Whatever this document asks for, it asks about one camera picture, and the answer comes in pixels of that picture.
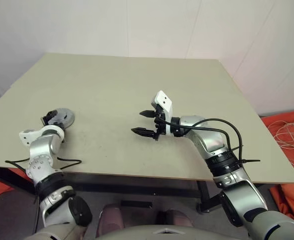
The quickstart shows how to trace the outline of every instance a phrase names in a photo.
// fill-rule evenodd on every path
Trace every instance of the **floor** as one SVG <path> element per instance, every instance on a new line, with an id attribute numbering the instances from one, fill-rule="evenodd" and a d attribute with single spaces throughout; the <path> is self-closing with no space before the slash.
<path id="1" fill-rule="evenodd" d="M 171 180 L 143 177 L 119 177 L 95 175 L 90 176 L 91 181 L 101 183 L 130 184 L 148 187 L 172 187 L 179 189 L 196 189 L 195 181 Z M 271 210 L 277 210 L 275 203 L 268 191 L 270 184 L 259 188 Z M 220 190 L 212 183 L 208 183 L 210 195 L 215 195 Z M 122 207 L 123 218 L 126 226 L 153 224 L 158 211 L 177 209 L 184 212 L 199 229 L 218 232 L 234 238 L 248 240 L 248 233 L 243 227 L 236 228 L 231 225 L 222 208 L 210 213 L 198 214 L 195 210 L 197 199 L 185 197 L 167 196 L 146 196 L 135 194 L 99 193 L 99 192 L 78 192 L 89 204 L 93 220 L 85 234 L 85 240 L 94 239 L 102 208 L 107 204 L 120 204 L 121 200 L 148 201 L 152 202 L 152 208 Z M 35 205 L 34 197 L 17 190 L 6 192 L 0 195 L 0 240 L 21 240 L 32 232 Z M 42 228 L 42 221 L 39 221 L 38 229 Z"/>

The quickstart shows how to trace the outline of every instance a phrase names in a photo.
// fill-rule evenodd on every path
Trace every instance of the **white wall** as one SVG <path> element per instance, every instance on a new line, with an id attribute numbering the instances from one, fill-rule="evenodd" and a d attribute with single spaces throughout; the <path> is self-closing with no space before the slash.
<path id="1" fill-rule="evenodd" d="M 294 0 L 0 0 L 0 96 L 47 51 L 219 59 L 257 112 L 294 109 Z"/>

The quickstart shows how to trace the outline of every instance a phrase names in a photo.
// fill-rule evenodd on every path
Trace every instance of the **wooden table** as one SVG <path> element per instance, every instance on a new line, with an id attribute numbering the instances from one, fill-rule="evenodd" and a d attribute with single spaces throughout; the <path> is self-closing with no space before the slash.
<path id="1" fill-rule="evenodd" d="M 139 115 L 163 90 L 173 116 L 200 115 L 233 123 L 243 137 L 243 158 L 260 159 L 245 168 L 256 183 L 294 183 L 294 168 L 259 116 L 217 60 L 127 58 L 48 53 L 0 99 L 0 167 L 27 158 L 18 133 L 40 129 L 40 117 L 55 108 L 75 113 L 59 156 L 81 159 L 68 171 L 211 181 L 192 142 L 161 135 L 159 141 L 130 129 L 154 129 Z M 236 135 L 223 123 L 213 127 Z"/>

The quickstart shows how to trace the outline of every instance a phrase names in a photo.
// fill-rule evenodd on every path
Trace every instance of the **beige table surface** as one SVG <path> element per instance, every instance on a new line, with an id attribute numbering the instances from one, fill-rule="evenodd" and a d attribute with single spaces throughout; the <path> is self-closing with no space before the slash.
<path id="1" fill-rule="evenodd" d="M 152 109 L 159 90 L 171 98 L 173 116 L 232 122 L 243 137 L 243 158 L 261 159 L 245 165 L 253 181 L 294 183 L 294 168 L 258 115 L 222 65 L 206 59 L 46 54 L 0 99 L 0 167 L 10 167 L 5 160 L 29 157 L 20 131 L 40 129 L 40 117 L 48 111 L 69 108 L 75 122 L 66 130 L 59 156 L 83 160 L 69 171 L 211 180 L 188 139 L 161 135 L 154 141 L 130 130 L 154 129 L 153 120 L 139 112 Z M 231 128 L 212 126 L 226 129 L 237 146 Z"/>

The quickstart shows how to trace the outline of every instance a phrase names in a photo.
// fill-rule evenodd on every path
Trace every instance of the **table top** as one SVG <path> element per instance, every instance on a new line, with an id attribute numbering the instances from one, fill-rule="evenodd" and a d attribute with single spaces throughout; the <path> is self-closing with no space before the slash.
<path id="1" fill-rule="evenodd" d="M 199 115 L 233 123 L 243 137 L 243 158 L 260 159 L 245 168 L 257 183 L 294 183 L 294 168 L 217 60 L 128 58 L 45 54 L 0 98 L 0 167 L 29 157 L 18 133 L 42 127 L 40 118 L 55 108 L 75 113 L 59 157 L 81 159 L 70 172 L 212 180 L 205 161 L 185 137 L 158 141 L 130 129 L 155 129 L 139 115 L 163 90 L 173 116 Z M 212 127 L 235 133 L 223 123 Z"/>

